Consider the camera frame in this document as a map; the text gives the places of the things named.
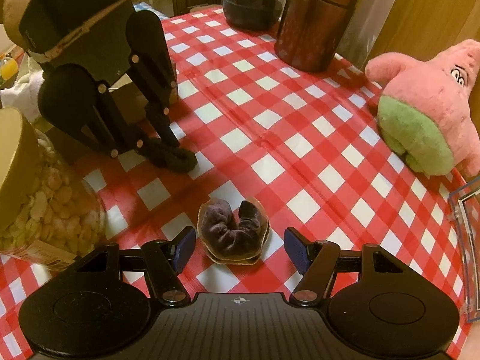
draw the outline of plush toy's eye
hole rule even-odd
[[[450,74],[453,78],[455,78],[455,81],[458,81],[458,79],[460,78],[460,71],[458,69],[453,69]]]

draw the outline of patrick star plush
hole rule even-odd
[[[370,81],[387,83],[378,125],[388,147],[415,172],[445,175],[455,166],[480,172],[480,139],[469,96],[480,67],[480,43],[465,40],[427,62],[388,52],[365,68]]]

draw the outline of table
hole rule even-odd
[[[197,247],[181,275],[197,291],[289,295],[301,279],[283,248],[293,226],[307,238],[343,249],[381,244],[432,281],[461,307],[463,273],[458,240],[446,214],[454,172],[426,178],[407,169],[380,139],[368,103],[380,89],[335,56],[323,74],[305,74],[277,59],[270,34],[229,28],[222,9],[162,22],[177,63],[181,101],[172,128],[198,167],[189,174],[157,169],[135,152],[117,159],[94,154],[75,169],[107,209],[107,238],[137,248],[172,239],[195,225],[210,197],[237,208],[254,196],[268,212],[272,232],[255,266],[220,266]],[[147,123],[143,127],[154,134]],[[0,355],[30,355],[18,327],[21,302],[48,275],[38,266],[1,258]],[[142,274],[125,279],[146,291]],[[355,280],[339,275],[335,291]],[[449,353],[457,357],[470,327],[460,323]]]

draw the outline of plush toy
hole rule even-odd
[[[480,139],[469,96],[480,64],[480,43],[465,40],[427,62],[388,52],[365,68],[387,83],[378,102],[378,126],[392,151],[415,172],[445,175],[455,166],[480,172]]]
[[[211,199],[202,204],[197,229],[207,256],[219,264],[251,266],[262,253],[270,222],[265,209],[255,198],[244,200],[235,220],[230,204]]]

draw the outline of jar of nuts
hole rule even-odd
[[[0,109],[0,254],[63,270],[104,237],[105,209],[49,138]]]

